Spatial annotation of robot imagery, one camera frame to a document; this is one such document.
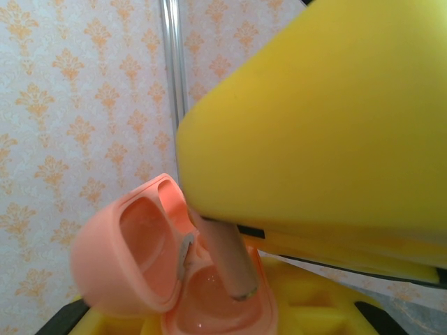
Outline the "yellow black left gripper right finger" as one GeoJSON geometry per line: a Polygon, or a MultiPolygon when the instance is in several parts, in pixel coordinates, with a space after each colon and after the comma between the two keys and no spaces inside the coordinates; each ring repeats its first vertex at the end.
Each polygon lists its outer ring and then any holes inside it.
{"type": "Polygon", "coordinates": [[[261,258],[277,335],[409,335],[375,299],[287,262],[261,258]]]}

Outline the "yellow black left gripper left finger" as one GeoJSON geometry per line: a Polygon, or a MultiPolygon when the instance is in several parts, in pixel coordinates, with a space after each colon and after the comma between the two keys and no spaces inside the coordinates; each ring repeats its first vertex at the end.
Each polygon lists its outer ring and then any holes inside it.
{"type": "Polygon", "coordinates": [[[59,309],[35,335],[163,335],[161,319],[112,318],[89,308],[82,299],[59,309]]]}

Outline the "pink earbud charging case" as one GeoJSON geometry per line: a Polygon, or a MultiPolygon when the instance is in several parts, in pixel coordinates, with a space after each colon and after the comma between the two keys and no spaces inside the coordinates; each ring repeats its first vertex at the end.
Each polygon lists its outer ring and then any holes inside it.
{"type": "Polygon", "coordinates": [[[179,186],[162,174],[89,219],[73,242],[71,271],[89,308],[112,318],[157,315],[163,335],[277,335],[274,295],[258,252],[249,255],[260,286],[235,301],[179,186]]]}

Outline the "pink wireless earbud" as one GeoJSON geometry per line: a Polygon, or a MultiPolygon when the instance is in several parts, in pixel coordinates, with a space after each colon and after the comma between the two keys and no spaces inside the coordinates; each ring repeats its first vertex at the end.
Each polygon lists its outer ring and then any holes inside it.
{"type": "Polygon", "coordinates": [[[192,209],[189,218],[198,228],[228,295],[236,301],[249,299],[258,289],[258,274],[237,226],[203,218],[192,209]]]}

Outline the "aluminium frame post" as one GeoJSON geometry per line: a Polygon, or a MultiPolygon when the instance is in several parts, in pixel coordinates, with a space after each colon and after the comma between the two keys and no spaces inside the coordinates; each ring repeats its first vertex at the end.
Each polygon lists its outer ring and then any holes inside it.
{"type": "Polygon", "coordinates": [[[180,0],[159,0],[174,134],[189,110],[180,0]]]}

